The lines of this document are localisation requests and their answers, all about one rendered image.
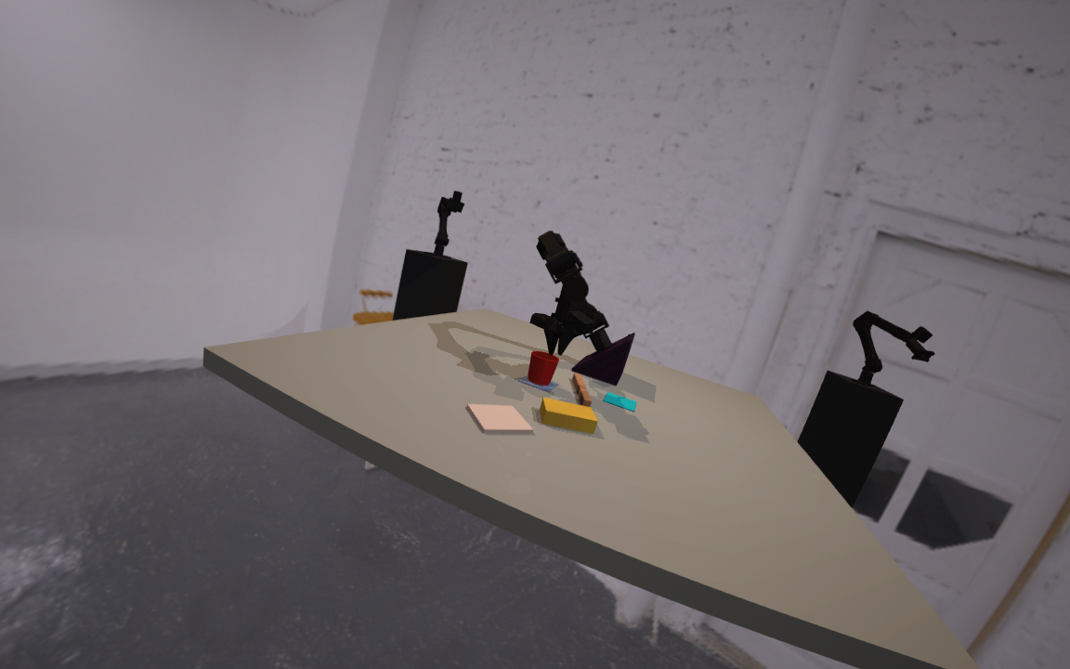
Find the dark red cup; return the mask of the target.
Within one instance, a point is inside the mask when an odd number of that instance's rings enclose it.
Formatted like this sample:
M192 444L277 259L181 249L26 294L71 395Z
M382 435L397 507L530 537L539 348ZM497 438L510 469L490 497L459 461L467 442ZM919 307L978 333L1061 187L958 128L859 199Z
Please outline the dark red cup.
M529 381L532 384L548 386L559 364L559 359L546 352L532 351L529 364Z

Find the pink flat square pad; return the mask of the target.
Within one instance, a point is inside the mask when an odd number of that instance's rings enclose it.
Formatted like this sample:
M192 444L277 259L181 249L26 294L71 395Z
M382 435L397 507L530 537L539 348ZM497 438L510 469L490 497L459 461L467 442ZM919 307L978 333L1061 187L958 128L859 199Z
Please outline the pink flat square pad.
M513 405L467 405L484 434L532 435L532 427Z

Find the long wooden bar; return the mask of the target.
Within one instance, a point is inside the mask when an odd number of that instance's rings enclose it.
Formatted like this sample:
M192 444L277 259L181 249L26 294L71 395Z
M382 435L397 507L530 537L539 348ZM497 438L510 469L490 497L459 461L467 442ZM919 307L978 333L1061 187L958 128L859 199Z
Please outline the long wooden bar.
M581 399L581 405L590 407L592 400L590 399L587 387L583 384L581 375L574 374L572 381L574 381L574 386L576 386L578 397L579 399Z

